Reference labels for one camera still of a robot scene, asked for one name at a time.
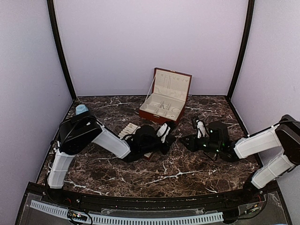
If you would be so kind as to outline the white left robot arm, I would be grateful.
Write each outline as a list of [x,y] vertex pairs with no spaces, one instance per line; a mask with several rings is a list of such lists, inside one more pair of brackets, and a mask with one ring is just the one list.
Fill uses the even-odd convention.
[[131,134],[119,137],[90,111],[63,121],[59,126],[55,159],[45,183],[50,188],[48,197],[55,204],[63,204],[66,201],[66,193],[60,189],[63,187],[68,168],[75,155],[90,143],[95,143],[117,158],[130,163],[150,152],[160,151],[165,155],[176,141],[176,137],[172,135],[175,127],[173,121],[165,122],[159,129],[144,125],[135,128]]

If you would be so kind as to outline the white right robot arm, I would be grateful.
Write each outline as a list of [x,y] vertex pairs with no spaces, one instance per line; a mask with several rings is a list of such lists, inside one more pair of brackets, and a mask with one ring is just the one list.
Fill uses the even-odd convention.
[[268,163],[249,176],[239,194],[243,203],[250,203],[256,198],[258,190],[300,164],[300,122],[288,114],[274,125],[233,141],[230,140],[227,125],[221,121],[205,125],[195,117],[192,123],[196,134],[180,138],[180,142],[191,152],[212,153],[233,163],[272,149],[279,150]]

